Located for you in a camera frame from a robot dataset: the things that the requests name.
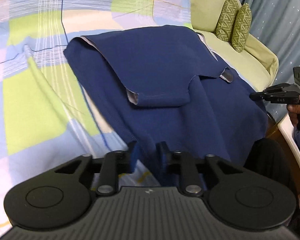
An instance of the white logo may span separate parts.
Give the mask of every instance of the white logo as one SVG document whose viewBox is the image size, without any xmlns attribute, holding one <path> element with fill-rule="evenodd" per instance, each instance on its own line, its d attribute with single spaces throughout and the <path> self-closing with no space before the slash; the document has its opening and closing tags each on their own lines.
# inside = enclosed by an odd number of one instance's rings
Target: white logo
<svg viewBox="0 0 300 240">
<path fill-rule="evenodd" d="M 150 194 L 151 194 L 152 192 L 154 192 L 154 191 L 153 191 L 152 189 L 150 189 L 150 188 L 149 188 L 149 189 L 148 189 L 148 190 L 146 190 L 145 192 L 146 192 L 147 194 L 149 194 L 149 195 L 150 195 Z"/>
</svg>

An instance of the brown wooden surface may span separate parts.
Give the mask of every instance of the brown wooden surface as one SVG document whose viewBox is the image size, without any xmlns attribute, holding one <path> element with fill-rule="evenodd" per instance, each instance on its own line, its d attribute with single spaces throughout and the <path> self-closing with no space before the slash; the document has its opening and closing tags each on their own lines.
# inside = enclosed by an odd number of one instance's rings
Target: brown wooden surface
<svg viewBox="0 0 300 240">
<path fill-rule="evenodd" d="M 300 199 L 300 168 L 298 166 L 298 163 L 297 163 L 288 143 L 286 142 L 283 135 L 281 134 L 281 132 L 278 128 L 278 124 L 274 125 L 267 131 L 266 137 L 277 141 L 280 144 L 280 146 L 282 147 L 282 149 L 285 153 L 285 156 L 288 160 L 288 163 L 290 165 L 290 169 L 291 169 L 294 181 L 296 183 L 297 192 L 299 194 L 299 199 Z"/>
</svg>

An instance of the sofa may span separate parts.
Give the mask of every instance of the sofa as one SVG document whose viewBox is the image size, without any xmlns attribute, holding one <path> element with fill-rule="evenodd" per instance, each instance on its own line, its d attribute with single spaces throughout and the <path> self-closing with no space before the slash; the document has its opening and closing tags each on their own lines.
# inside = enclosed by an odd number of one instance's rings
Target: sofa
<svg viewBox="0 0 300 240">
<path fill-rule="evenodd" d="M 272 85 L 278 71 L 277 56 L 257 38 L 249 34 L 244 51 L 238 53 L 230 42 L 214 34 L 226 0 L 191 0 L 191 23 L 204 35 L 207 45 L 239 72 L 256 91 Z"/>
</svg>

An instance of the checkered fabric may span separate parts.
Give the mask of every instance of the checkered fabric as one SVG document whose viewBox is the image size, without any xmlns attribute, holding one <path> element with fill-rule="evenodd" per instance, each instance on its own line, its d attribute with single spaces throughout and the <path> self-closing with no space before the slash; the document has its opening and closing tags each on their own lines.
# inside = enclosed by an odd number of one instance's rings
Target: checkered fabric
<svg viewBox="0 0 300 240">
<path fill-rule="evenodd" d="M 126 149 L 69 67 L 68 42 L 165 24 L 191 28 L 190 0 L 0 0 L 0 235 L 11 187 L 84 153 Z M 158 185 L 140 162 L 120 184 Z"/>
</svg>

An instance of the green pillow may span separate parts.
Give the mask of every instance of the green pillow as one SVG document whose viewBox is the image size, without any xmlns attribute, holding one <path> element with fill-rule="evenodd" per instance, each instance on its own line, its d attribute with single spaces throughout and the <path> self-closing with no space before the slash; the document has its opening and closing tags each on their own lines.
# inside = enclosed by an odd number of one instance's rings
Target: green pillow
<svg viewBox="0 0 300 240">
<path fill-rule="evenodd" d="M 216 36 L 222 41 L 231 41 L 235 17 L 239 10 L 237 0 L 226 0 L 217 22 Z"/>
<path fill-rule="evenodd" d="M 249 5 L 245 3 L 238 11 L 232 33 L 232 46 L 237 52 L 243 51 L 244 47 L 246 46 L 246 41 L 251 27 L 251 21 L 251 10 Z"/>
</svg>

